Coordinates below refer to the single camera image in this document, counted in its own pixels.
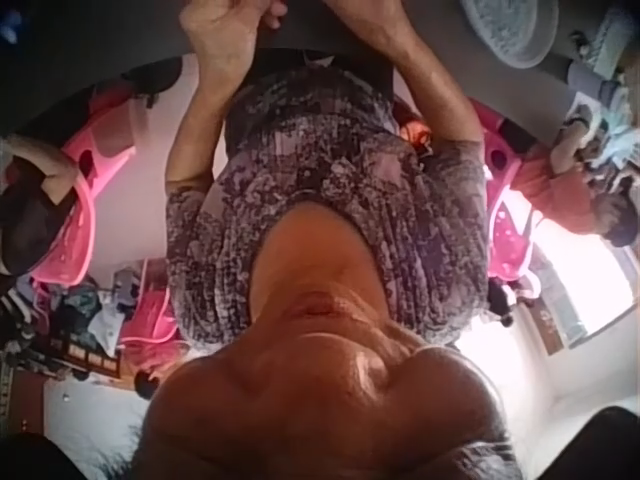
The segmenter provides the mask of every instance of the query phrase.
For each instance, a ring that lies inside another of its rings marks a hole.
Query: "dark hair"
[[[624,178],[620,182],[622,191],[620,196],[624,199],[624,207],[620,209],[620,217],[611,230],[609,230],[603,238],[609,240],[611,245],[616,248],[627,247],[632,245],[638,238],[638,209],[631,199],[631,187],[633,180],[630,177]]]

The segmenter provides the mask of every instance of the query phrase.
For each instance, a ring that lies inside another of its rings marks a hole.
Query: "hand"
[[[393,58],[414,33],[401,0],[324,0],[362,41]]]
[[[200,88],[233,95],[253,62],[260,21],[277,29],[286,13],[283,0],[191,0],[180,23],[198,58]]]

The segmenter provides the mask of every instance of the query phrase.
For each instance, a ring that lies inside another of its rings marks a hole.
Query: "forearm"
[[[435,137],[483,140],[482,126],[471,102],[415,32],[399,41],[389,56]]]
[[[38,168],[46,177],[75,177],[78,167],[64,152],[47,143],[10,135],[7,140],[9,151]]]
[[[196,90],[169,153],[167,192],[185,186],[202,191],[211,187],[214,154],[229,100],[228,95]]]

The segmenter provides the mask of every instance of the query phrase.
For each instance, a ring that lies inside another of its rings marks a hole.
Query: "woman's right hand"
[[[324,0],[362,41],[393,58],[415,32],[402,0]]]

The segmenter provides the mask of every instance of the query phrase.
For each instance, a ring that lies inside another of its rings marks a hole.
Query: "dark table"
[[[31,3],[38,7],[20,43],[0,49],[0,134],[92,84],[190,52],[178,23],[184,0]],[[371,55],[321,0],[288,5],[283,27],[261,36],[261,48]],[[539,138],[555,137],[573,99],[565,85],[500,63],[473,34],[455,0],[405,0],[405,6],[418,33],[469,96]]]

